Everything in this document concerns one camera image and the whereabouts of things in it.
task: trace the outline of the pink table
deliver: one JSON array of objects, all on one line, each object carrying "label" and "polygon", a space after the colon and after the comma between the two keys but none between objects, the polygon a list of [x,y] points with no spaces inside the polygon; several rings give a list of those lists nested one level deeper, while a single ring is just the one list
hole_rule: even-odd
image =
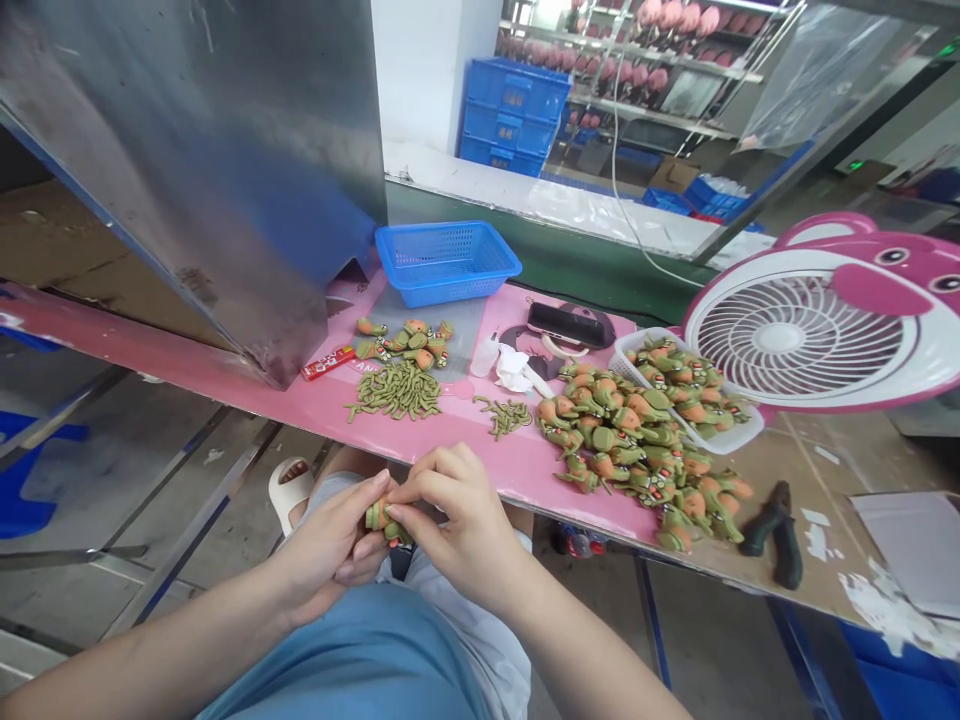
[{"label": "pink table", "polygon": [[[371,314],[376,299],[386,287],[383,273],[369,285],[339,284],[330,294],[342,298],[340,312],[330,318],[330,335],[317,349],[314,359],[355,338],[358,318]],[[360,447],[385,457],[413,463],[437,445],[463,440],[483,458],[500,494],[557,518],[591,527],[629,542],[652,543],[656,529],[654,513],[619,493],[583,495],[571,485],[553,477],[564,466],[559,451],[546,442],[531,425],[495,442],[489,434],[491,416],[473,404],[474,395],[491,400],[523,400],[534,408],[540,397],[518,396],[497,386],[491,379],[469,377],[443,384],[439,404],[441,415],[422,421],[392,420],[384,415],[360,414],[347,424],[346,403],[356,401],[361,373],[379,367],[375,362],[355,361],[308,383],[298,378],[286,391],[266,387],[256,380],[244,361],[231,353],[187,340],[162,330],[109,315],[36,290],[5,285],[0,295],[0,326],[43,335],[80,352],[111,363],[153,375],[226,405],[269,417],[287,425]],[[487,300],[480,320],[479,337],[498,336],[509,328],[525,325],[527,306],[534,300],[561,305],[557,300],[520,288],[504,286]],[[431,308],[410,310],[429,324],[439,324]],[[617,336],[635,330],[632,322],[609,316],[601,318]],[[395,333],[399,328],[390,328]],[[563,363],[554,359],[539,340],[520,334],[519,349],[541,357],[540,368],[554,373]],[[606,365],[612,348],[591,353],[582,361]],[[443,373],[437,373],[443,383]],[[560,391],[562,383],[551,383]]]}]

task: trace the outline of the hand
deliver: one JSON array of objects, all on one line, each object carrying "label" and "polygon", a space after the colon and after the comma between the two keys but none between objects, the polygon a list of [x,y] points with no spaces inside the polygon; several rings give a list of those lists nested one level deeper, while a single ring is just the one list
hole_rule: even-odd
[{"label": "hand", "polygon": [[389,549],[382,532],[366,532],[367,508],[397,483],[388,470],[337,493],[290,536],[264,568],[281,593],[292,627],[323,615],[348,585],[370,582]]},{"label": "hand", "polygon": [[[409,505],[426,500],[450,518],[443,528]],[[465,597],[495,615],[516,602],[531,566],[487,472],[464,443],[438,447],[387,494],[387,513],[403,523],[437,569]]]}]

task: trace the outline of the bear eye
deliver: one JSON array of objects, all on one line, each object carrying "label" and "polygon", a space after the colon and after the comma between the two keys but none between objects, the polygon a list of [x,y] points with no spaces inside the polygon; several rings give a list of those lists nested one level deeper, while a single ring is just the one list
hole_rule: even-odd
[{"label": "bear eye", "polygon": [[931,280],[928,286],[935,293],[950,293],[960,290],[960,275],[941,275]]},{"label": "bear eye", "polygon": [[877,255],[876,263],[878,265],[899,265],[910,257],[910,251],[906,248],[889,248]]}]

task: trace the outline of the red package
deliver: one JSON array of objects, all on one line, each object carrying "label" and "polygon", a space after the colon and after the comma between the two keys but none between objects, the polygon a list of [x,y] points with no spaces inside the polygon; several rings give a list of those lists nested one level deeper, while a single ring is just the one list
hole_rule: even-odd
[{"label": "red package", "polygon": [[353,360],[353,358],[356,356],[356,350],[354,350],[350,345],[346,345],[336,352],[330,353],[329,355],[324,355],[319,360],[314,360],[300,372],[303,374],[304,379],[306,379],[307,382],[310,382],[311,380],[316,380],[324,373],[330,372],[335,367]]}]

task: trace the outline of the phone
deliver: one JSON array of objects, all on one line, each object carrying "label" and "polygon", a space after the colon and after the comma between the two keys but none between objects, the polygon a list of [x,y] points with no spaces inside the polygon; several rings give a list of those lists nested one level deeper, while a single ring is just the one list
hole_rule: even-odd
[{"label": "phone", "polygon": [[527,327],[561,342],[583,345],[592,350],[600,350],[604,346],[603,325],[599,322],[543,303],[530,306]]}]

